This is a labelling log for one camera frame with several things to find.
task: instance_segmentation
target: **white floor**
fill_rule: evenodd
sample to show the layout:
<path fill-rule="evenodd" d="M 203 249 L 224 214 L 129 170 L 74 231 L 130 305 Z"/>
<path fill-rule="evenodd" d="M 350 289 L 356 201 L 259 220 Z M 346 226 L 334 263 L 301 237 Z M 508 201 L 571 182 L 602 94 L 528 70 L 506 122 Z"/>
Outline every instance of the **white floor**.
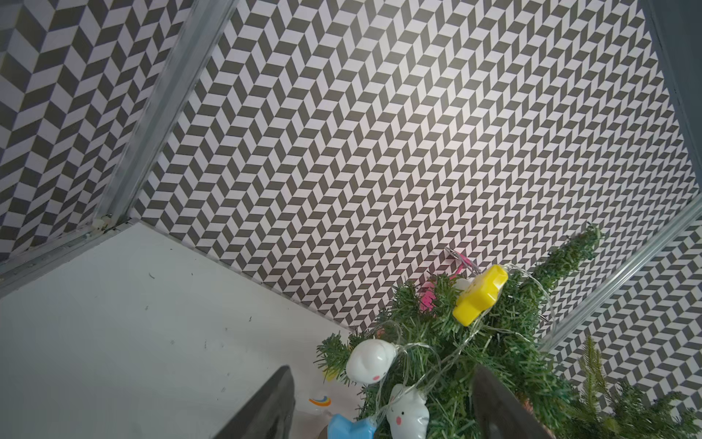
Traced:
<path fill-rule="evenodd" d="M 353 417 L 358 389 L 312 364 L 332 332 L 136 224 L 0 301 L 0 437 L 210 438 L 285 364 L 298 401 Z M 316 437 L 299 419 L 293 437 Z"/>

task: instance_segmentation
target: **artificial christmas tree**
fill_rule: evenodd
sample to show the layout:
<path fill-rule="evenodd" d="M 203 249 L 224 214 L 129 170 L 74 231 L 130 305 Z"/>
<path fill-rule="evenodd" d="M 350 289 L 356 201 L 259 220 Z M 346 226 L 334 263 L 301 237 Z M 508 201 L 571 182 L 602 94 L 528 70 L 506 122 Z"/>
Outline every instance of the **artificial christmas tree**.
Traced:
<path fill-rule="evenodd" d="M 509 272 L 508 279 L 501 286 L 496 302 L 492 300 L 493 293 L 486 292 L 491 288 L 488 286 L 481 289 L 483 297 L 471 299 L 470 310 L 458 310 L 457 317 L 467 326 L 453 314 L 459 297 L 465 301 L 467 294 L 475 293 L 477 287 L 467 288 L 472 283 L 456 276 L 436 275 L 431 279 L 432 298 L 427 301 L 418 295 L 414 282 L 404 282 L 397 286 L 390 305 L 376 318 L 374 329 L 352 334 L 347 344 L 339 334 L 331 335 L 318 347 L 316 362 L 327 376 L 348 382 L 347 363 L 359 344 L 382 339 L 394 346 L 397 354 L 389 369 L 386 361 L 381 361 L 383 367 L 379 372 L 364 372 L 370 381 L 362 389 L 365 399 L 358 419 L 364 425 L 377 427 L 377 431 L 371 429 L 368 433 L 372 435 L 375 431 L 376 438 L 392 437 L 385 416 L 397 424 L 395 414 L 387 415 L 387 411 L 396 406 L 397 398 L 403 398 L 403 394 L 420 400 L 422 407 L 425 405 L 429 413 L 427 438 L 480 438 L 471 389 L 471 378 L 478 364 L 499 378 L 548 430 L 563 438 L 585 437 L 573 435 L 578 417 L 572 404 L 577 404 L 578 393 L 553 373 L 550 360 L 536 348 L 534 334 L 542 317 L 540 309 L 550 302 L 549 293 L 560 280 L 578 270 L 583 261 L 594 258 L 600 239 L 600 229 L 589 225 L 552 251 L 531 273 L 510 264 L 497 266 L 488 282 L 485 277 L 479 281 L 502 285 L 499 278 L 503 269 Z M 488 306 L 491 307 L 475 317 L 476 312 Z M 350 364 L 352 376 L 356 373 L 355 363 Z M 376 377 L 377 383 L 370 384 Z M 630 393 L 624 388 L 618 401 L 636 400 L 637 395 L 632 397 Z M 416 411 L 423 413 L 421 407 Z M 425 422 L 425 417 L 407 422 Z M 688 428 L 690 422 L 686 418 L 687 430 L 670 437 L 691 438 L 686 435 L 694 430 Z M 398 431 L 395 428 L 395 435 L 400 434 Z M 421 429 L 413 431 L 423 433 Z"/>

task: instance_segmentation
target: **black and white chevron pattern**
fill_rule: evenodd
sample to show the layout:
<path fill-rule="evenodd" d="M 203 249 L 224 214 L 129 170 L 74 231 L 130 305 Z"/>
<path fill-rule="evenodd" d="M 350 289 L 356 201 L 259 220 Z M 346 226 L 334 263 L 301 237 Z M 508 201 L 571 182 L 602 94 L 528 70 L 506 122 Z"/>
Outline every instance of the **black and white chevron pattern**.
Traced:
<path fill-rule="evenodd" d="M 241 1 L 132 215 L 365 327 L 596 222 L 562 317 L 697 192 L 635 2 Z"/>
<path fill-rule="evenodd" d="M 702 217 L 645 265 L 551 353 L 580 383 L 587 335 L 598 342 L 611 381 L 628 380 L 650 400 L 682 392 L 702 420 Z"/>
<path fill-rule="evenodd" d="M 91 221 L 191 3 L 0 6 L 0 261 Z"/>

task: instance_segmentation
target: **string lights wire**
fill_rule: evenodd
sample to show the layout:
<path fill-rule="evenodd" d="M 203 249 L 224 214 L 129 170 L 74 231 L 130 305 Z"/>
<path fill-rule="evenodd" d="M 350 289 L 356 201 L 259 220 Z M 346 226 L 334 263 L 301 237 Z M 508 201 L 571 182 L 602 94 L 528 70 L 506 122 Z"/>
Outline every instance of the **string lights wire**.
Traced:
<path fill-rule="evenodd" d="M 459 254 L 453 249 L 447 249 L 449 254 L 458 259 L 461 262 L 461 265 L 463 268 L 467 268 L 471 274 L 474 276 L 479 275 L 482 271 L 470 261 L 470 259 L 464 257 L 463 255 Z M 556 319 L 555 319 L 555 309 L 553 306 L 553 302 L 551 301 L 551 298 L 546 291 L 546 289 L 543 287 L 543 285 L 533 276 L 531 273 L 529 273 L 527 270 L 523 269 L 522 267 L 516 266 L 513 263 L 506 263 L 501 265 L 505 271 L 508 273 L 510 272 L 518 272 L 521 275 L 529 278 L 534 284 L 541 290 L 541 293 L 543 294 L 544 297 L 546 297 L 546 300 L 548 302 L 548 306 L 550 309 L 550 319 L 551 319 L 551 325 L 552 329 L 555 329 L 556 326 Z M 431 377 L 431 380 L 427 383 L 427 385 L 420 389 L 420 392 L 423 393 L 424 395 L 428 395 L 429 392 L 439 383 L 439 380 L 441 379 L 441 376 L 443 373 L 451 369 L 456 362 L 458 361 L 459 357 L 461 356 L 461 353 L 463 352 L 463 349 L 475 338 L 476 335 L 480 333 L 481 329 L 488 329 L 491 331 L 495 331 L 498 333 L 502 334 L 513 334 L 515 336 L 520 337 L 521 339 L 524 339 L 525 341 L 529 341 L 528 338 L 526 338 L 523 334 L 520 334 L 518 332 L 510 331 L 509 329 L 501 329 L 501 328 L 493 328 L 490 326 L 483 325 L 483 317 L 487 315 L 490 310 L 492 310 L 493 306 L 490 308 L 487 308 L 485 311 L 483 311 L 471 324 L 470 324 L 470 331 L 468 332 L 468 335 L 466 336 L 465 339 L 463 339 L 463 342 L 461 342 L 460 345 L 456 347 L 456 349 L 448 354 L 445 358 L 441 359 L 438 352 L 436 349 L 434 349 L 432 346 L 426 344 L 426 343 L 407 343 L 401 346 L 398 346 L 398 356 L 399 354 L 406 353 L 408 349 L 410 348 L 415 348 L 415 347 L 421 347 L 425 349 L 429 349 L 434 353 L 434 356 L 436 357 L 436 364 L 434 364 L 431 368 L 429 368 L 414 384 L 412 384 L 410 387 L 407 387 L 407 380 L 409 379 L 409 371 L 407 368 L 405 368 L 405 371 L 403 373 L 403 382 L 402 382 L 402 387 L 403 390 L 400 392 L 398 395 L 396 395 L 393 399 L 388 401 L 387 404 L 383 405 L 382 407 L 380 406 L 380 400 L 382 399 L 382 393 L 383 393 L 383 384 L 385 383 L 385 380 L 387 379 L 389 374 L 386 374 L 381 380 L 378 385 L 378 392 L 376 394 L 376 412 L 373 414 L 372 422 L 375 425 L 379 425 L 380 422 L 383 420 L 383 417 L 385 416 L 385 413 L 387 410 L 390 408 L 391 404 L 398 401 L 401 399 L 403 396 L 405 396 L 407 393 L 411 392 L 415 388 L 419 388 L 421 384 L 424 383 L 425 380 L 429 379 Z M 382 327 L 383 325 L 394 325 L 397 328 L 398 334 L 400 334 L 398 337 L 401 338 L 402 334 L 402 328 L 400 327 L 399 324 L 396 322 L 393 322 L 392 320 L 386 320 L 382 323 L 380 323 L 376 328 L 373 329 L 372 333 L 376 333 L 378 331 L 379 327 Z"/>

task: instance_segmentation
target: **pink object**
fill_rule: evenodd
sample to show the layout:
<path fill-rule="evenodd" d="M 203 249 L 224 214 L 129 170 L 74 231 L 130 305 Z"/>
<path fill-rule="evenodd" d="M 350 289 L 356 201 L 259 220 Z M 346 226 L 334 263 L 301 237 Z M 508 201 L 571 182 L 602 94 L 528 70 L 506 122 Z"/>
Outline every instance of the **pink object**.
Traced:
<path fill-rule="evenodd" d="M 460 275 L 466 268 L 470 268 L 471 271 L 477 270 L 478 272 L 480 272 L 480 269 L 464 255 L 458 253 L 453 249 L 448 249 L 448 251 L 449 254 L 451 254 L 451 256 L 453 256 L 461 262 L 456 272 L 451 276 L 451 279 L 456 279 L 458 275 Z M 436 298 L 436 295 L 434 294 L 434 283 L 428 280 L 427 282 L 424 282 L 424 285 L 422 285 L 421 288 L 426 288 L 427 290 L 424 292 L 424 294 L 422 294 L 421 298 L 419 299 L 419 310 L 431 311 L 434 308 L 433 302 Z"/>

